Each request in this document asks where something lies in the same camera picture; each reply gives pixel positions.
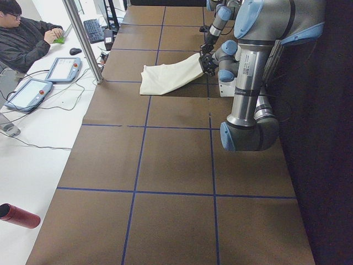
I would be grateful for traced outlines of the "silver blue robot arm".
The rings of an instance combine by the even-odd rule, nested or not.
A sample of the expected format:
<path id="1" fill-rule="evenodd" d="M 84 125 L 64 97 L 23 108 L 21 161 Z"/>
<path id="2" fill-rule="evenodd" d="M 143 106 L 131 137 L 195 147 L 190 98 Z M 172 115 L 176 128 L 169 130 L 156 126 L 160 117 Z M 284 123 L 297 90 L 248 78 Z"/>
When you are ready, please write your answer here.
<path id="1" fill-rule="evenodd" d="M 208 75 L 231 83 L 232 111 L 220 126 L 228 151 L 262 151 L 279 133 L 263 75 L 272 49 L 317 40 L 324 28 L 325 1 L 207 1 L 214 11 L 200 47 Z"/>
<path id="2" fill-rule="evenodd" d="M 208 11 L 214 12 L 214 20 L 210 26 L 201 26 L 199 32 L 205 33 L 204 43 L 200 46 L 200 56 L 209 54 L 218 38 L 222 35 L 228 21 L 235 21 L 242 1 L 206 1 Z"/>

